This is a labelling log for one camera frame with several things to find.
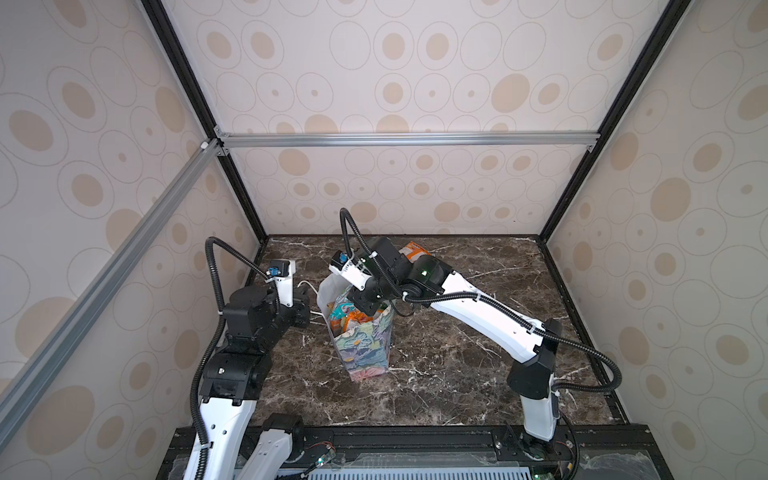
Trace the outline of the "right black frame post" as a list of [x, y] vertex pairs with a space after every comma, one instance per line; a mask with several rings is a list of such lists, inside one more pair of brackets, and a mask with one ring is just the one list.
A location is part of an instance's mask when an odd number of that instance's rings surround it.
[[567, 183], [562, 195], [552, 214], [546, 221], [542, 231], [538, 235], [538, 244], [543, 246], [553, 237], [555, 231], [562, 223], [565, 214], [574, 202], [577, 194], [587, 180], [603, 150], [608, 145], [612, 135], [621, 123], [630, 105], [635, 100], [641, 87], [649, 77], [653, 67], [659, 60], [662, 52], [672, 38], [675, 30], [693, 4], [690, 0], [668, 1], [661, 12], [661, 16], [654, 28], [650, 31], [648, 39], [641, 44], [639, 55], [632, 65], [629, 74], [618, 90], [608, 112], [600, 124], [597, 132], [599, 138], [595, 145], [588, 148], [584, 156]]

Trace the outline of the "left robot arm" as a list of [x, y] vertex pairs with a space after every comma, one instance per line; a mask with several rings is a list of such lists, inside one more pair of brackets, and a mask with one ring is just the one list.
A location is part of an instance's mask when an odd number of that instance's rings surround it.
[[[260, 277], [260, 282], [223, 294], [214, 250], [220, 248]], [[211, 236], [204, 244], [218, 324], [192, 379], [189, 401], [195, 443], [187, 479], [274, 479], [303, 448], [303, 422], [277, 414], [242, 470], [235, 469], [248, 425], [272, 367], [271, 352], [292, 327], [310, 323], [307, 285], [293, 282], [296, 263], [274, 260], [267, 270]]]

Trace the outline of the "black frame post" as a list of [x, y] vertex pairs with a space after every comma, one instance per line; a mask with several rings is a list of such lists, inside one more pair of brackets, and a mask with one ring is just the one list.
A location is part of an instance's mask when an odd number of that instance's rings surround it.
[[[221, 140], [222, 136], [217, 130], [218, 123], [171, 23], [165, 6], [158, 0], [142, 0], [140, 4], [206, 138]], [[254, 203], [247, 192], [245, 182], [234, 159], [230, 153], [222, 153], [218, 155], [218, 161], [256, 240], [260, 245], [263, 245], [269, 239], [269, 235], [256, 212]]]
[[690, 0], [668, 1], [661, 12], [661, 16], [654, 28], [650, 31], [648, 39], [641, 44], [639, 55], [632, 65], [629, 74], [618, 90], [608, 112], [600, 124], [597, 132], [599, 138], [595, 145], [588, 148], [584, 156], [567, 183], [562, 195], [552, 214], [546, 221], [542, 231], [538, 235], [538, 244], [543, 246], [553, 237], [555, 231], [562, 223], [565, 214], [574, 202], [577, 194], [587, 180], [603, 150], [608, 145], [612, 135], [621, 123], [630, 105], [635, 100], [641, 87], [649, 77], [653, 67], [659, 60], [662, 52], [672, 38], [675, 30], [693, 4]]

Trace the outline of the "horizontal aluminium frame bar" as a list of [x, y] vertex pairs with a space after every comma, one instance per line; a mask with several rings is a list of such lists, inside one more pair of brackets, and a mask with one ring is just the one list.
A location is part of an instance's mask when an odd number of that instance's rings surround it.
[[423, 132], [423, 133], [314, 133], [226, 134], [220, 142], [232, 148], [330, 148], [330, 147], [448, 147], [595, 145], [596, 131], [522, 132]]

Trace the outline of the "red yellow Fox's fruits packet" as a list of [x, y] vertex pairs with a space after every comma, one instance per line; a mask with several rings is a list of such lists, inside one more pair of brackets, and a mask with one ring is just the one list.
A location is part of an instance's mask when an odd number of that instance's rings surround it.
[[366, 315], [364, 312], [357, 309], [352, 309], [346, 312], [340, 320], [341, 331], [346, 333], [361, 324], [368, 323], [374, 320], [373, 316]]

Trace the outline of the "orange snack packet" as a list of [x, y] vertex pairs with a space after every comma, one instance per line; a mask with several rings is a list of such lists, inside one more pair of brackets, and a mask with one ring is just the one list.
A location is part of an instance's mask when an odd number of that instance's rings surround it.
[[408, 244], [400, 248], [399, 252], [402, 253], [411, 263], [415, 263], [422, 256], [430, 255], [427, 249], [413, 241], [410, 241]]

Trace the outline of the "white paper bag colourful print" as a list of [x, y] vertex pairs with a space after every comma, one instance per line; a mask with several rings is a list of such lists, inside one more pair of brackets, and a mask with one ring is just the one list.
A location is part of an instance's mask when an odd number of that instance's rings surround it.
[[389, 353], [393, 331], [394, 309], [385, 302], [373, 316], [374, 320], [343, 333], [339, 321], [330, 321], [329, 313], [335, 300], [346, 296], [352, 287], [342, 277], [331, 274], [313, 290], [311, 313], [321, 317], [330, 335], [332, 346], [352, 381], [361, 381], [385, 374], [389, 370]]

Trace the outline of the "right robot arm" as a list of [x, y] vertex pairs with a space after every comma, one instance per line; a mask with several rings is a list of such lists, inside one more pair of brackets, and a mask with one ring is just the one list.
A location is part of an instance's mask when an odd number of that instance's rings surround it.
[[[386, 237], [368, 242], [346, 208], [340, 209], [339, 220], [344, 248], [334, 256], [330, 269], [350, 284], [348, 298], [354, 307], [373, 316], [381, 307], [401, 300], [456, 318], [495, 342], [514, 361], [507, 383], [520, 396], [526, 439], [553, 439], [559, 391], [609, 393], [621, 385], [618, 365], [602, 352], [561, 336], [558, 322], [542, 322], [514, 310], [438, 257], [423, 254], [411, 261]], [[561, 345], [604, 364], [610, 380], [582, 385], [556, 379]]]

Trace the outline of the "diagonal aluminium frame bar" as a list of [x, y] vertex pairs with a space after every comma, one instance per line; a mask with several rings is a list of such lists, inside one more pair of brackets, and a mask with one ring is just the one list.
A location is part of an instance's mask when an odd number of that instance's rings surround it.
[[219, 139], [209, 139], [204, 148], [197, 150], [11, 382], [1, 398], [3, 449], [16, 435], [194, 183], [217, 157], [222, 145]]

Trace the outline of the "left black frame post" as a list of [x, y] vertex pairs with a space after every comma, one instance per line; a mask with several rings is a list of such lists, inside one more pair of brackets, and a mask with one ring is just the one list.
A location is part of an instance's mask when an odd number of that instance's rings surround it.
[[[165, 6], [158, 0], [142, 0], [140, 4], [206, 138], [221, 140], [222, 136], [217, 130], [218, 123], [171, 23]], [[222, 153], [218, 155], [218, 161], [256, 240], [260, 245], [263, 245], [269, 239], [269, 235], [256, 212], [254, 203], [247, 192], [245, 182], [234, 159], [230, 153]]]

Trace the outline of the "teal red Fox's packet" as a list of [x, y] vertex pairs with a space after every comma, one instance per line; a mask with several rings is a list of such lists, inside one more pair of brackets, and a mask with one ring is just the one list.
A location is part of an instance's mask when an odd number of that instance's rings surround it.
[[356, 320], [359, 317], [360, 311], [356, 308], [354, 303], [346, 296], [341, 296], [335, 300], [330, 308], [329, 320], [330, 321], [347, 321]]

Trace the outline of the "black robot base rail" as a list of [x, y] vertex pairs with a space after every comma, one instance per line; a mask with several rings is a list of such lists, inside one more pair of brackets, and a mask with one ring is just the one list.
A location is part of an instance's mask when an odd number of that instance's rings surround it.
[[534, 461], [518, 426], [307, 427], [276, 475], [312, 479], [669, 479], [649, 427], [560, 425]]

